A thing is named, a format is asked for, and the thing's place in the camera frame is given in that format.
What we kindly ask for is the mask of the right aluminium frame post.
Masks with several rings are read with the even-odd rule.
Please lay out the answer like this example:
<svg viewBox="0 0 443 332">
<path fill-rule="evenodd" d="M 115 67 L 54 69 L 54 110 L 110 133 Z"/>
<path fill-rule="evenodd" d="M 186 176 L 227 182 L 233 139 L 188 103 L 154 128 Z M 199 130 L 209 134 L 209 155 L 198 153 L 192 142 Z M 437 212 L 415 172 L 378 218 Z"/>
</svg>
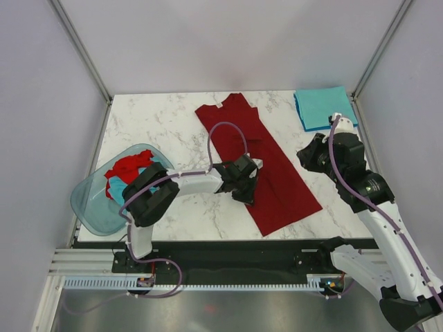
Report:
<svg viewBox="0 0 443 332">
<path fill-rule="evenodd" d="M 353 102 L 356 102 L 358 97 L 363 92 L 363 89 L 365 88 L 366 84 L 374 73 L 378 63 L 383 57 L 383 54 L 387 51 L 391 41 L 394 39 L 400 25 L 402 24 L 402 21 L 404 20 L 405 16 L 408 14 L 414 3 L 414 0 L 402 0 L 400 2 L 398 9 L 396 10 L 393 18 L 386 28 L 386 31 L 383 34 L 380 42 L 377 44 L 377 47 L 375 48 L 370 61 L 365 67 L 362 76 L 360 77 L 359 81 L 356 84 L 356 87 L 350 94 L 351 100 Z"/>
</svg>

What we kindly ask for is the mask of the folded teal t-shirt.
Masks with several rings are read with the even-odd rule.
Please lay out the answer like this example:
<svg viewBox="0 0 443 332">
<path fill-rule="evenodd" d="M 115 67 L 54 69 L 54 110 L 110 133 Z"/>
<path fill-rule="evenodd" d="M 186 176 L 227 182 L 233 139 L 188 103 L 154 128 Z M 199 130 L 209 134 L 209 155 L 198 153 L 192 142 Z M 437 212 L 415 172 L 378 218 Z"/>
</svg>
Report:
<svg viewBox="0 0 443 332">
<path fill-rule="evenodd" d="M 293 94 L 297 114 L 305 131 L 329 129 L 329 117 L 340 113 L 357 127 L 354 114 L 344 86 L 326 89 L 298 89 Z"/>
</svg>

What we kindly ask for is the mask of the left aluminium frame post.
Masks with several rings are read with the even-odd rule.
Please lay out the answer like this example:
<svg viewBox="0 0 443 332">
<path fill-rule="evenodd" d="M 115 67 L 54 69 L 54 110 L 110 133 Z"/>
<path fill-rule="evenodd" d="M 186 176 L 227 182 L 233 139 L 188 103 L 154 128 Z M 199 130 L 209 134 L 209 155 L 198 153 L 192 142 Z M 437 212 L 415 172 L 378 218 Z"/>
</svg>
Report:
<svg viewBox="0 0 443 332">
<path fill-rule="evenodd" d="M 101 78 L 93 60 L 87 51 L 86 46 L 80 38 L 69 14 L 64 8 L 63 4 L 59 0 L 48 0 L 48 4 L 54 10 L 57 18 L 60 20 L 60 23 L 70 39 L 76 53 L 80 57 L 80 60 L 85 65 L 91 79 L 93 80 L 95 86 L 99 90 L 101 96 L 104 98 L 105 102 L 110 105 L 113 101 L 113 97 L 109 92 L 109 89 L 105 86 L 103 79 Z"/>
</svg>

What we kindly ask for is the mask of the transparent blue plastic basket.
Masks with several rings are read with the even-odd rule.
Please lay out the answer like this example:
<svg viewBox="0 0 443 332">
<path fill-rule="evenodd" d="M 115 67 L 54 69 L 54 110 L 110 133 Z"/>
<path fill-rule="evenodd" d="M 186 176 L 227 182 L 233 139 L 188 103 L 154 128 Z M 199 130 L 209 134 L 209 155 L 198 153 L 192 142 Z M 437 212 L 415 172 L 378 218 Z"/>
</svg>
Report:
<svg viewBox="0 0 443 332">
<path fill-rule="evenodd" d="M 158 149 L 149 144 L 139 143 L 128 147 L 97 168 L 72 191 L 72 210 L 82 225 L 92 234 L 100 237 L 109 236 L 125 227 L 125 219 L 118 214 L 121 204 L 106 197 L 105 173 L 121 158 L 135 156 L 145 150 L 151 151 L 154 160 L 159 161 L 162 166 L 168 169 L 174 168 L 168 158 Z"/>
</svg>

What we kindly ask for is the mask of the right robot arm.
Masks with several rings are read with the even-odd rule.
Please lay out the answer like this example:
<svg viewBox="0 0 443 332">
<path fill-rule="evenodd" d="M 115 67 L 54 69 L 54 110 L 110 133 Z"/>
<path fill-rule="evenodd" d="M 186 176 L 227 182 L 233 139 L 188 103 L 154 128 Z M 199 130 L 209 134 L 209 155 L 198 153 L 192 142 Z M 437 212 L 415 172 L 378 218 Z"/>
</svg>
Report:
<svg viewBox="0 0 443 332">
<path fill-rule="evenodd" d="M 396 331 L 406 331 L 442 314 L 442 280 L 432 271 L 406 229 L 385 179 L 366 167 L 358 136 L 316 133 L 297 153 L 303 168 L 327 175 L 340 198 L 370 231 L 388 267 L 376 266 L 336 237 L 317 254 L 318 267 L 349 275 L 379 303 Z"/>
</svg>

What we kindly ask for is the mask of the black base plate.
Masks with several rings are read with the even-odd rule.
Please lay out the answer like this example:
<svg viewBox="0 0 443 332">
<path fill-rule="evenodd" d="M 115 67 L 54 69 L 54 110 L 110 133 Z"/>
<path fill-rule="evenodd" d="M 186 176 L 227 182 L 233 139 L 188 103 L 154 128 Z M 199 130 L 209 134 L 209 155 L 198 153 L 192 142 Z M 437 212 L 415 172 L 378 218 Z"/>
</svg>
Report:
<svg viewBox="0 0 443 332">
<path fill-rule="evenodd" d="M 113 250 L 112 272 L 165 275 L 175 282 L 190 277 L 192 281 L 215 276 L 215 279 L 245 282 L 293 281 L 296 275 L 338 274 L 317 250 L 323 239 L 253 240 L 253 241 L 155 241 L 151 259 L 166 258 L 166 263 L 139 264 L 128 252 L 119 253 L 124 243 L 76 242 L 75 249 Z"/>
</svg>

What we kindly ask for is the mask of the aluminium frame post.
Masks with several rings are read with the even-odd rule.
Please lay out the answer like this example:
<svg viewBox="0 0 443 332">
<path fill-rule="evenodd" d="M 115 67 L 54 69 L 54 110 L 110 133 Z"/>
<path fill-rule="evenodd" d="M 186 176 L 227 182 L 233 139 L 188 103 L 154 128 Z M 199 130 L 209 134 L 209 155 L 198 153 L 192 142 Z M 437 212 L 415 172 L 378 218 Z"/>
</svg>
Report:
<svg viewBox="0 0 443 332">
<path fill-rule="evenodd" d="M 101 78 L 93 60 L 87 51 L 86 46 L 80 38 L 69 14 L 64 8 L 63 4 L 59 0 L 48 0 L 48 4 L 54 10 L 57 18 L 60 20 L 60 23 L 70 39 L 76 53 L 80 57 L 80 60 L 85 65 L 91 79 L 93 80 L 95 86 L 99 90 L 101 96 L 104 98 L 105 102 L 110 105 L 113 101 L 113 97 L 109 92 L 109 89 L 105 86 L 103 79 Z"/>
<path fill-rule="evenodd" d="M 386 28 L 386 31 L 383 34 L 380 42 L 377 44 L 377 47 L 375 48 L 370 61 L 365 67 L 362 76 L 360 77 L 359 81 L 356 84 L 356 87 L 350 94 L 351 100 L 353 102 L 356 102 L 358 97 L 363 92 L 363 89 L 365 88 L 366 84 L 374 73 L 378 63 L 383 57 L 383 54 L 387 51 L 391 41 L 394 39 L 400 25 L 402 24 L 402 21 L 404 20 L 405 16 L 408 14 L 414 3 L 414 0 L 402 0 L 400 2 L 398 9 L 396 10 L 393 18 Z"/>
</svg>

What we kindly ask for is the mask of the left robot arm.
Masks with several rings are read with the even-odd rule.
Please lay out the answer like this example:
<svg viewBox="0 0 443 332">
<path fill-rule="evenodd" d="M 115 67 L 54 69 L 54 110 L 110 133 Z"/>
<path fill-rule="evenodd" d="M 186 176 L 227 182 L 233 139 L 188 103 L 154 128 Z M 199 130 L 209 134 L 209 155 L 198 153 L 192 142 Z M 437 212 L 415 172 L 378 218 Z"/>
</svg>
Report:
<svg viewBox="0 0 443 332">
<path fill-rule="evenodd" d="M 154 259 L 154 224 L 163 218 L 176 198 L 191 194 L 230 193 L 233 200 L 254 204 L 254 193 L 263 160 L 248 153 L 235 161 L 211 164 L 208 169 L 174 171 L 153 163 L 122 193 L 119 215 L 127 222 L 128 264 L 137 272 L 150 268 Z"/>
</svg>

